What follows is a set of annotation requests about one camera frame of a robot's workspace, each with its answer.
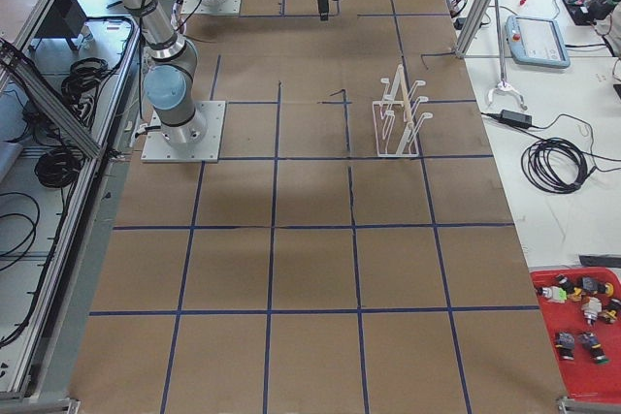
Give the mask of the blue teach pendant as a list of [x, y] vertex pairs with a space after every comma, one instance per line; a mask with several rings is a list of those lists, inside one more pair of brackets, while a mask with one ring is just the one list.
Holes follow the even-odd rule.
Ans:
[[513, 60], [522, 65], [567, 69], [570, 58], [555, 19], [511, 15], [505, 30]]

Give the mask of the black power adapter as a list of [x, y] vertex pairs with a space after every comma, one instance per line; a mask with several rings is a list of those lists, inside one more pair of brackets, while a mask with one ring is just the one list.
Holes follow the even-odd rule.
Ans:
[[526, 113], [501, 110], [499, 121], [507, 126], [521, 129], [529, 129], [533, 126], [532, 117]]

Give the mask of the red plastic bin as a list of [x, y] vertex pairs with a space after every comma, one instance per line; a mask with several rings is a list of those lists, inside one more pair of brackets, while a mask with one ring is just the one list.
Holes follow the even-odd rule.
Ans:
[[571, 398], [620, 402], [620, 281], [602, 267], [531, 273]]

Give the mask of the aluminium frame beam left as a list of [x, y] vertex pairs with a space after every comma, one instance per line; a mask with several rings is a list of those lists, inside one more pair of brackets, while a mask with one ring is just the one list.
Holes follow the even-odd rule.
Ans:
[[65, 106], [62, 96], [45, 80], [34, 62], [5, 39], [1, 39], [1, 67], [87, 158], [98, 159], [102, 155], [102, 145]]

